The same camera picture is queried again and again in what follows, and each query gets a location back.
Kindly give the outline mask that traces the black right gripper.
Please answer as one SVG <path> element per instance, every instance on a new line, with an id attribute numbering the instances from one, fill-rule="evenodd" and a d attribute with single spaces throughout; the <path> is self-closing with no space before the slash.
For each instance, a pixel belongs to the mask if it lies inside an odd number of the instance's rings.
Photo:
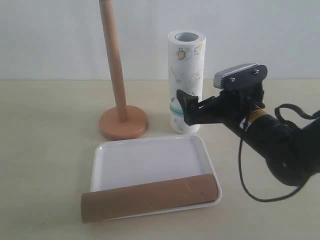
<path id="1" fill-rule="evenodd" d="M 220 92 L 219 96 L 199 105 L 199 98 L 181 89 L 176 91 L 182 108 L 184 122 L 188 126 L 201 124 L 230 124 L 248 117 L 254 110 L 264 109 L 264 89 L 261 83 L 241 90 Z"/>

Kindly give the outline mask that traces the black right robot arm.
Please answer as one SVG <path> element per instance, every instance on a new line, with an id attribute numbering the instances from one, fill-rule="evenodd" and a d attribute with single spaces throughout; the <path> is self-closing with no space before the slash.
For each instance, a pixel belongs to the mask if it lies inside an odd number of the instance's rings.
<path id="1" fill-rule="evenodd" d="M 223 124 L 261 155 L 273 174 L 287 186 L 300 186 L 320 171 L 320 114 L 308 115 L 282 104 L 275 116 L 265 111 L 261 83 L 242 90 L 223 90 L 203 101 L 177 90 L 187 125 Z"/>

